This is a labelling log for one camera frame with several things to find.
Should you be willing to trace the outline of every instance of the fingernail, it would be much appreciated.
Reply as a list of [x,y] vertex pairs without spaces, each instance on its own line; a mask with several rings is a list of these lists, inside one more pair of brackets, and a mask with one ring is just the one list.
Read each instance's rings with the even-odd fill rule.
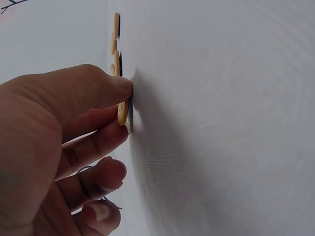
[[96,221],[107,220],[110,217],[110,210],[107,206],[103,204],[92,204],[91,207],[95,212]]
[[126,128],[127,128],[127,130],[128,130],[128,135],[130,135],[130,134],[131,134],[131,127],[130,127],[130,124],[125,123],[125,126],[126,126]]
[[127,90],[131,86],[131,81],[124,78],[124,77],[117,77],[118,83],[120,84],[120,87]]
[[127,167],[126,167],[126,165],[123,163],[123,162],[121,162],[120,160],[116,160],[116,161],[118,161],[118,162],[120,162],[121,163],[121,165],[124,167],[124,169],[125,169],[125,175],[124,175],[124,177],[123,177],[123,179],[126,177],[126,175],[127,175]]

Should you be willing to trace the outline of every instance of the white background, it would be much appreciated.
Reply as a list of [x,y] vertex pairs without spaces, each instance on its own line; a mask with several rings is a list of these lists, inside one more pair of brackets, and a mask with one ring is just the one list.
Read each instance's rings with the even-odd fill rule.
[[110,196],[123,208],[114,235],[314,235],[315,2],[106,7],[31,0],[0,25],[0,65],[2,81],[80,63],[108,70],[121,14],[134,109],[114,153],[128,168]]

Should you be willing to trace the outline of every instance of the dark thread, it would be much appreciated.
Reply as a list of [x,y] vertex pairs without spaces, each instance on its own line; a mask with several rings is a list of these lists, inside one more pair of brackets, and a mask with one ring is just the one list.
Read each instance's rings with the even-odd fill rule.
[[[92,168],[92,167],[93,167],[93,166],[86,166],[86,167],[83,167],[82,169],[80,169],[80,170],[77,172],[77,174],[83,172],[84,170],[87,170],[87,169],[89,169],[89,168]],[[81,188],[82,188],[84,194],[87,195],[89,198],[91,198],[90,195],[89,195],[89,193],[87,192],[87,190],[85,189],[85,187],[84,187],[83,184],[82,184],[81,176],[79,176],[79,182],[80,182],[80,185],[81,185]],[[105,200],[105,201],[109,201],[105,196],[104,196],[104,197],[101,197],[101,199],[102,199],[102,200]]]
[[2,7],[0,10],[3,10],[3,12],[0,13],[0,15],[2,15],[9,7],[14,6],[16,4],[19,4],[19,3],[22,3],[22,2],[25,2],[25,1],[28,1],[28,0],[21,0],[21,1],[9,0],[9,2],[11,2],[12,4]]

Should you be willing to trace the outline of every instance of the hand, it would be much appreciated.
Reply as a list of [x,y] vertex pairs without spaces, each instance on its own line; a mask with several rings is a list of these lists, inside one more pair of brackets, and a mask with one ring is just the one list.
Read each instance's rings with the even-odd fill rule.
[[0,235],[103,236],[118,227],[119,209],[96,200],[121,187],[124,164],[105,157],[67,176],[127,139],[117,104],[131,93],[129,80],[92,65],[0,85]]

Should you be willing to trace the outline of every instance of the knuckle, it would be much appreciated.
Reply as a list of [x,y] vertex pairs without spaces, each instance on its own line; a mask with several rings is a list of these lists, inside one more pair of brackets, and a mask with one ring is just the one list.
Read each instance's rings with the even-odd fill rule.
[[83,64],[80,66],[84,75],[92,81],[99,82],[104,79],[106,73],[98,66],[92,64]]
[[77,154],[75,153],[75,151],[70,148],[70,147],[66,147],[63,149],[63,154],[65,155],[70,168],[72,169],[72,173],[75,172],[78,169],[79,166],[79,159]]

